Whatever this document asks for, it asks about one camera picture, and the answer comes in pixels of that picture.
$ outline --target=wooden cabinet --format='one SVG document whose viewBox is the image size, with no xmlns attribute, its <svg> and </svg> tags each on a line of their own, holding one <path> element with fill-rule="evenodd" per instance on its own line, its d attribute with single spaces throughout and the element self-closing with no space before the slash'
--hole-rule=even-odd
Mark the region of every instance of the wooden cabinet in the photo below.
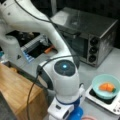
<svg viewBox="0 0 120 120">
<path fill-rule="evenodd" d="M 0 91 L 18 120 L 27 120 L 26 101 L 32 82 L 0 63 Z M 31 120 L 43 120 L 47 114 L 44 92 L 34 86 L 29 101 Z"/>
</svg>

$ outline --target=black cable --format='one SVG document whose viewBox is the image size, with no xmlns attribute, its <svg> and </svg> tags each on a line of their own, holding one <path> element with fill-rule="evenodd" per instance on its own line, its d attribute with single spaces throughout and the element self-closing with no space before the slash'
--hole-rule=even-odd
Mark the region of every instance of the black cable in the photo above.
<svg viewBox="0 0 120 120">
<path fill-rule="evenodd" d="M 29 99 L 30 99 L 30 95 L 31 95 L 31 92 L 32 92 L 32 89 L 33 89 L 34 85 L 35 85 L 36 82 L 37 82 L 37 79 L 38 79 L 39 74 L 42 74 L 42 69 L 43 69 L 49 62 L 51 62 L 51 61 L 53 61 L 53 60 L 60 59 L 60 58 L 66 58 L 66 57 L 73 57 L 73 56 L 78 56 L 78 55 L 67 55 L 67 56 L 61 56 L 61 57 L 52 58 L 52 59 L 50 59 L 49 61 L 47 61 L 45 64 L 42 65 L 41 69 L 40 69 L 39 72 L 37 73 L 37 76 L 36 76 L 36 78 L 35 78 L 32 86 L 31 86 L 31 88 L 30 88 L 29 93 L 28 93 L 28 98 L 27 98 L 27 119 L 28 119 L 28 120 L 31 120 L 31 119 L 30 119 L 30 115 L 29 115 Z"/>
<path fill-rule="evenodd" d="M 30 99 L 30 95 L 31 95 L 32 89 L 33 89 L 35 83 L 37 82 L 38 75 L 39 75 L 39 74 L 37 74 L 37 76 L 36 76 L 36 78 L 35 78 L 35 81 L 33 82 L 32 86 L 31 86 L 31 88 L 30 88 L 28 97 L 27 97 L 27 109 L 26 109 L 26 110 L 27 110 L 27 119 L 28 119 L 28 120 L 30 120 L 30 115 L 29 115 L 29 99 Z"/>
<path fill-rule="evenodd" d="M 44 22 L 48 22 L 48 23 L 52 23 L 52 24 L 53 24 L 53 22 L 51 22 L 51 21 L 43 20 L 43 19 L 40 19 L 40 18 L 34 16 L 34 15 L 31 14 L 30 12 L 28 12 L 26 9 L 24 9 L 24 8 L 17 2 L 17 0 L 14 0 L 14 1 L 15 1 L 15 3 L 16 3 L 22 10 L 24 10 L 24 11 L 25 11 L 26 13 L 28 13 L 30 16 L 36 18 L 37 20 L 41 20 L 41 21 L 44 21 Z"/>
</svg>

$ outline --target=bowl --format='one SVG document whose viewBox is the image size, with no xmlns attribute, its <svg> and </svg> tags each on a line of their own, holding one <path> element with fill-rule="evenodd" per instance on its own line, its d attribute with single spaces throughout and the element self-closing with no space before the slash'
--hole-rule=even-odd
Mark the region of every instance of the bowl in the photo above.
<svg viewBox="0 0 120 120">
<path fill-rule="evenodd" d="M 116 90 L 114 92 L 100 90 L 99 86 L 106 82 L 112 83 L 115 86 Z M 109 74 L 98 75 L 92 81 L 92 88 L 99 98 L 109 100 L 114 98 L 120 91 L 120 80 Z"/>
</svg>

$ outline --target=oven door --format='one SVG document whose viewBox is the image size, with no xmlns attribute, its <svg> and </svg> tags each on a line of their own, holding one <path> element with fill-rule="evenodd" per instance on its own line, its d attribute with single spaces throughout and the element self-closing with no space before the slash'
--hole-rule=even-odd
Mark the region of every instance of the oven door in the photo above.
<svg viewBox="0 0 120 120">
<path fill-rule="evenodd" d="M 80 60 L 83 62 L 87 62 L 88 55 L 88 39 L 82 37 L 70 38 L 65 37 L 67 43 L 70 47 L 80 55 Z"/>
</svg>

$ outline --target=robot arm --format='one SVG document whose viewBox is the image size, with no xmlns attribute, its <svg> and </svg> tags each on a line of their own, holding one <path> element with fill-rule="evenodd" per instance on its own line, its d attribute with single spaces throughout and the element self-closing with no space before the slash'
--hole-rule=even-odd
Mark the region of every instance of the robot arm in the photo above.
<svg viewBox="0 0 120 120">
<path fill-rule="evenodd" d="M 0 2 L 2 16 L 11 28 L 22 32 L 40 32 L 50 39 L 58 51 L 51 59 L 74 54 L 51 20 L 38 11 L 30 0 L 0 0 Z M 78 66 L 78 57 L 71 56 L 51 61 L 43 68 L 41 76 L 48 79 L 48 86 L 53 85 L 56 99 L 61 104 L 72 104 L 80 98 Z"/>
</svg>

